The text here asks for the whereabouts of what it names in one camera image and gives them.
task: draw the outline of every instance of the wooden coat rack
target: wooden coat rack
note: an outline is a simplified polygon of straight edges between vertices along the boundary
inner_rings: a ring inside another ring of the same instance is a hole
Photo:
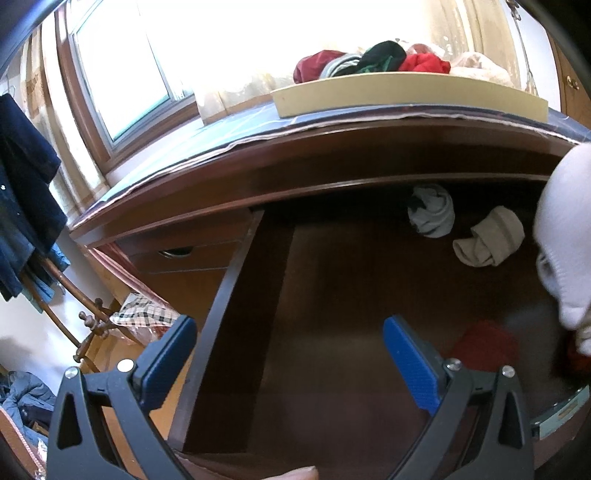
[[[41,298],[41,296],[37,293],[35,289],[35,285],[33,284],[32,279],[30,279],[25,273],[21,274],[21,281],[22,284],[31,292],[33,299],[39,304],[41,309],[47,313],[49,318],[56,326],[61,330],[61,332],[74,344],[76,347],[76,353],[74,354],[74,360],[77,363],[86,364],[91,371],[99,372],[99,369],[95,365],[95,363],[86,356],[88,349],[90,348],[90,343],[92,342],[95,336],[106,338],[109,334],[109,330],[118,329],[125,337],[132,340],[133,342],[142,345],[143,344],[129,331],[127,327],[123,327],[121,325],[116,325],[110,320],[110,316],[114,313],[113,310],[107,309],[103,307],[103,301],[101,299],[96,299],[92,301],[88,296],[84,294],[78,287],[76,287],[48,258],[43,258],[42,256],[35,253],[35,259],[45,267],[47,272],[63,287],[69,291],[76,300],[78,300],[85,308],[90,310],[90,314],[86,314],[85,312],[79,313],[79,318],[84,321],[84,325],[90,329],[90,333],[86,336],[82,342],[79,342],[78,339],[72,335],[71,331],[69,331],[66,326],[61,322],[61,320],[57,317],[57,315],[53,312],[51,307]]]

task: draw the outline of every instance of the white curtain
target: white curtain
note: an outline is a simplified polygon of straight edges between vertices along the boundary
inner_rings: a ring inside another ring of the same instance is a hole
[[[156,23],[157,0],[139,4],[145,11],[151,5],[148,23],[151,31],[160,32],[155,43],[168,45],[154,47],[174,51],[207,122],[292,85],[293,70],[305,56],[322,49],[363,52],[397,38],[435,43],[446,59],[479,51],[507,69],[519,85],[517,55],[501,1],[170,0],[174,30],[163,27],[168,22]]]
[[[21,93],[25,114],[61,159],[50,191],[71,225],[109,186],[88,153],[68,103],[57,59],[53,15],[25,42]]]

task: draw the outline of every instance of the open drawer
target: open drawer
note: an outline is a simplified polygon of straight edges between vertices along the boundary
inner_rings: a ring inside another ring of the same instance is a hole
[[[386,479],[428,422],[382,340],[393,313],[444,356],[472,322],[499,322],[519,342],[530,416],[567,397],[556,368],[565,332],[531,236],[543,184],[445,187],[456,221],[440,239],[410,226],[410,185],[256,212],[197,344],[170,445],[234,480],[308,465],[322,480]],[[497,205],[517,213],[526,239],[498,267],[467,267],[452,240]]]

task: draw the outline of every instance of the checkered cloth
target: checkered cloth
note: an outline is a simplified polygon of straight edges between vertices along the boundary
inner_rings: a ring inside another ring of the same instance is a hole
[[[130,293],[121,309],[111,315],[111,322],[125,327],[170,327],[179,315],[141,293]]]

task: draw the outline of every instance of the dark blue jacket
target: dark blue jacket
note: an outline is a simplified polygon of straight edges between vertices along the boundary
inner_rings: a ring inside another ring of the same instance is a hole
[[[49,191],[60,163],[13,98],[0,96],[0,291],[5,297],[21,292],[18,275],[33,249],[46,256],[66,225]]]
[[[34,447],[39,440],[47,443],[47,437],[32,430],[21,412],[26,407],[35,406],[51,414],[55,404],[56,396],[35,375],[29,372],[10,372],[7,377],[0,375],[0,405]]]

